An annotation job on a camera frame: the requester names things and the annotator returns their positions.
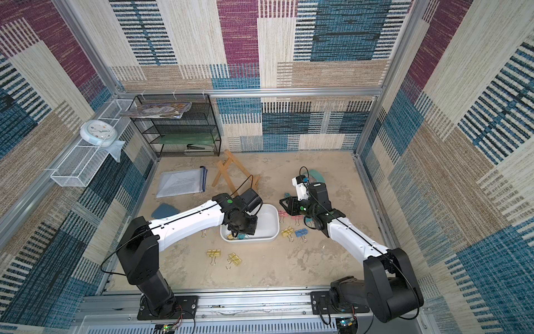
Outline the pink binder clip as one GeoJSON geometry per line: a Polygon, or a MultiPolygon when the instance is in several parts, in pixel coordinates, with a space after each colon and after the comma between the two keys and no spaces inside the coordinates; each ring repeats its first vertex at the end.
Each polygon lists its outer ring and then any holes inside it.
{"type": "Polygon", "coordinates": [[[299,226],[301,221],[303,220],[303,216],[302,215],[292,216],[291,219],[294,221],[294,224],[296,226],[299,226]]]}
{"type": "Polygon", "coordinates": [[[279,210],[278,211],[278,216],[279,216],[279,220],[280,220],[281,224],[283,224],[285,222],[285,218],[286,217],[289,217],[289,215],[284,210],[279,210]]]}

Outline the white plastic storage box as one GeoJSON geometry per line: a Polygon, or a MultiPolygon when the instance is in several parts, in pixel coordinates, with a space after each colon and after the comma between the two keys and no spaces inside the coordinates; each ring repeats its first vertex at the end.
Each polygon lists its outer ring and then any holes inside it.
{"type": "Polygon", "coordinates": [[[228,244],[257,244],[272,242],[280,233],[280,219],[274,205],[264,204],[257,214],[257,228],[254,235],[233,238],[226,225],[220,226],[220,236],[228,244]]]}

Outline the small wooden easel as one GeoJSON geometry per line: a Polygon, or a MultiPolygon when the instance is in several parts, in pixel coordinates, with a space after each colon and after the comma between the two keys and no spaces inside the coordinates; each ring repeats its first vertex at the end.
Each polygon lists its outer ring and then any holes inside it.
{"type": "Polygon", "coordinates": [[[258,191],[261,176],[251,174],[251,172],[229,150],[225,150],[224,155],[224,160],[216,163],[217,173],[211,186],[217,187],[219,181],[223,179],[229,187],[232,196],[240,194],[240,191],[244,191],[246,185],[251,189],[258,191]],[[234,181],[237,180],[237,171],[240,171],[245,177],[244,181],[239,186],[236,186],[234,183],[234,181]]]}

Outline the blue binder clip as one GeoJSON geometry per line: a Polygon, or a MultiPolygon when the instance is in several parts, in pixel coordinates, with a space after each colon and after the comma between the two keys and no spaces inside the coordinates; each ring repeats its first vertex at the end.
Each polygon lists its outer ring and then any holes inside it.
{"type": "Polygon", "coordinates": [[[306,237],[307,234],[308,234],[308,229],[306,229],[306,228],[297,230],[295,232],[296,238],[299,238],[304,243],[307,243],[307,237],[306,237]]]}

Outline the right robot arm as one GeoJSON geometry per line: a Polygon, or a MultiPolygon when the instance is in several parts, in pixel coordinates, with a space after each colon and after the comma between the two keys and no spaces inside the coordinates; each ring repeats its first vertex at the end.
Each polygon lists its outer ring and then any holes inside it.
{"type": "Polygon", "coordinates": [[[382,323],[409,320],[409,312],[419,312],[424,297],[407,253],[389,249],[356,228],[332,207],[325,183],[310,183],[301,175],[292,184],[296,195],[280,200],[286,213],[310,219],[315,230],[343,246],[364,271],[361,280],[347,276],[330,284],[331,306],[336,310],[366,306],[382,323]]]}

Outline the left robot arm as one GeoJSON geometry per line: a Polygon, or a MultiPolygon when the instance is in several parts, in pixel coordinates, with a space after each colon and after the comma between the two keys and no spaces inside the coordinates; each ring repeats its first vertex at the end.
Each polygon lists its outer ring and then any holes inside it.
{"type": "Polygon", "coordinates": [[[254,235],[257,214],[263,205],[254,189],[241,195],[220,193],[191,210],[146,221],[137,217],[119,241],[116,255],[128,283],[135,285],[147,301],[147,309],[163,319],[176,310],[176,299],[159,270],[159,254],[197,232],[225,225],[235,236],[254,235]]]}

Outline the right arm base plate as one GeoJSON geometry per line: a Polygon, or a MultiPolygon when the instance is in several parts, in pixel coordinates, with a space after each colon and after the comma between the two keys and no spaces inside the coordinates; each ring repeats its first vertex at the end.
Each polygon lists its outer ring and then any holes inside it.
{"type": "Polygon", "coordinates": [[[310,301],[314,315],[359,314],[369,313],[371,310],[365,304],[349,303],[344,299],[340,299],[330,291],[312,291],[310,292],[310,301]]]}

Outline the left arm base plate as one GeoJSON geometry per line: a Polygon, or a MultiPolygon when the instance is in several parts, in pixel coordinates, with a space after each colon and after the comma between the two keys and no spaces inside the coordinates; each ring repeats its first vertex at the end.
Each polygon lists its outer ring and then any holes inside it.
{"type": "Polygon", "coordinates": [[[162,306],[153,306],[145,295],[141,296],[137,320],[191,320],[196,315],[199,296],[174,296],[162,306]]]}

